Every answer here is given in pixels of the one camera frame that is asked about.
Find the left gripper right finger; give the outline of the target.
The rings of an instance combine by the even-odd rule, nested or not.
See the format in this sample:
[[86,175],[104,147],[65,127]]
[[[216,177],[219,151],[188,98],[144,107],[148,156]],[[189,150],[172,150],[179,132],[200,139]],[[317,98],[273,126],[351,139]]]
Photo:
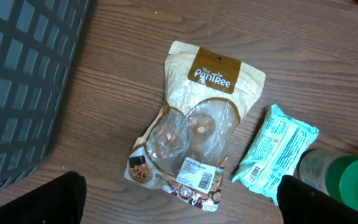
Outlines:
[[282,177],[277,201],[284,224],[358,224],[358,211],[291,175]]

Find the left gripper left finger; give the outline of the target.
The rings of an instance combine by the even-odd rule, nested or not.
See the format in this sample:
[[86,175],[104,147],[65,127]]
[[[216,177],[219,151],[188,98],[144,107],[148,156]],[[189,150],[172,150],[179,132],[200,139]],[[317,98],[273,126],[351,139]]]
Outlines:
[[86,179],[67,172],[0,207],[0,223],[80,223]]

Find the green lidded jar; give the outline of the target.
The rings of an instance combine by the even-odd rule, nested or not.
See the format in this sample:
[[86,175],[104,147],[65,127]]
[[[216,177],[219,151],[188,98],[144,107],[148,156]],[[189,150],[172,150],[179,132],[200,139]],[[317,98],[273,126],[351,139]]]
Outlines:
[[358,155],[315,149],[300,161],[300,179],[358,211]]

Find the teal packet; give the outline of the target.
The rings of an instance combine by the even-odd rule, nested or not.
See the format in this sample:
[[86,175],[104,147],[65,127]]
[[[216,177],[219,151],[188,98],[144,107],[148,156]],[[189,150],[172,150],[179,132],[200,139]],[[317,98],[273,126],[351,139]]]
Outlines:
[[318,135],[318,128],[272,105],[232,181],[240,181],[250,191],[271,198],[277,205],[283,176],[295,173],[301,155]]

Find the brown Pantree snack pouch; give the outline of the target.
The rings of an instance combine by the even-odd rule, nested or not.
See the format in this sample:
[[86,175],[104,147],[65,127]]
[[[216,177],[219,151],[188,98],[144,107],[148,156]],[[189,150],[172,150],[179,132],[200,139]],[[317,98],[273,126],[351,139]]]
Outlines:
[[125,178],[216,211],[228,139],[264,82],[264,72],[240,60],[174,41],[165,60],[165,101],[137,138]]

